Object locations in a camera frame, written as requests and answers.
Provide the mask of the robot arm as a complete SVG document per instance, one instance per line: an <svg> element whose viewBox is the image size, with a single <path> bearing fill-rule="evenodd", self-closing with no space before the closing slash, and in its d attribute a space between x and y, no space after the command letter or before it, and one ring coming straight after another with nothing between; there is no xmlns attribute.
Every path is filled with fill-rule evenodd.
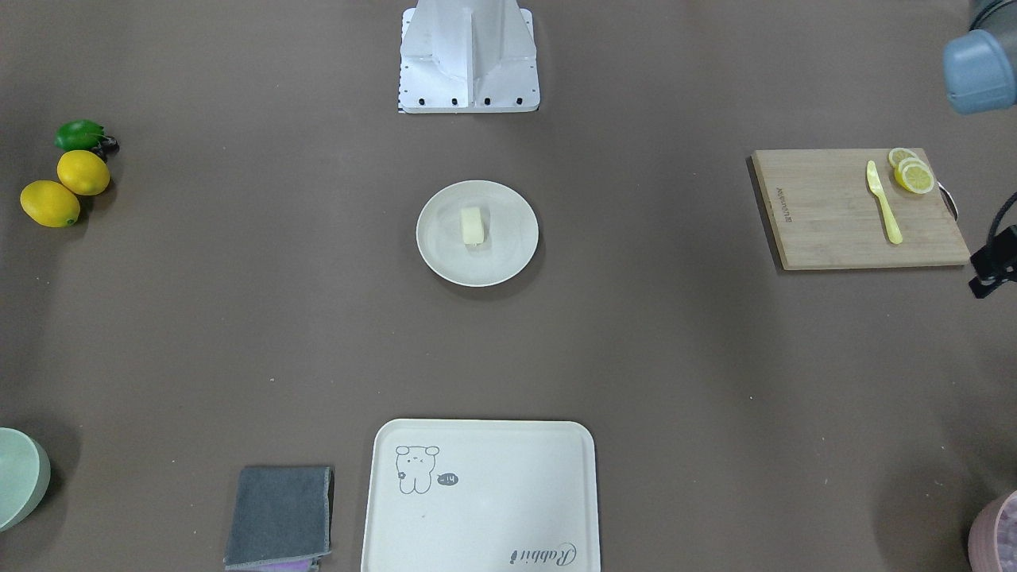
<svg viewBox="0 0 1017 572"><path fill-rule="evenodd" d="M945 45L945 93L959 114L1006 110L1016 102L1016 2L970 1L969 31ZM1015 282L1015 225L1001 227L1015 205L1011 195L989 225L988 240L973 256L971 293L985 298Z"/></svg>

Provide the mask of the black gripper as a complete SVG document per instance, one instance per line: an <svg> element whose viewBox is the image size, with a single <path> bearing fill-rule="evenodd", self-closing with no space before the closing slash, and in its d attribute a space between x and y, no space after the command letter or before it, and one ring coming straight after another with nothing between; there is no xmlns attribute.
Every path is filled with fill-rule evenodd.
<svg viewBox="0 0 1017 572"><path fill-rule="evenodd" d="M976 275L969 281L976 298L990 296L999 286L1015 283L1016 227L1009 226L988 240L971 258Z"/></svg>

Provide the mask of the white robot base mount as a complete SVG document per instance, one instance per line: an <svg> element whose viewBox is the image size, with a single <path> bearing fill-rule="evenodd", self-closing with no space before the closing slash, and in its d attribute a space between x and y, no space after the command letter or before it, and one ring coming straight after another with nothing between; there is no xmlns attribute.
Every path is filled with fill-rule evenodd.
<svg viewBox="0 0 1017 572"><path fill-rule="evenodd" d="M518 2L419 1L400 22L399 112L539 109L534 19Z"/></svg>

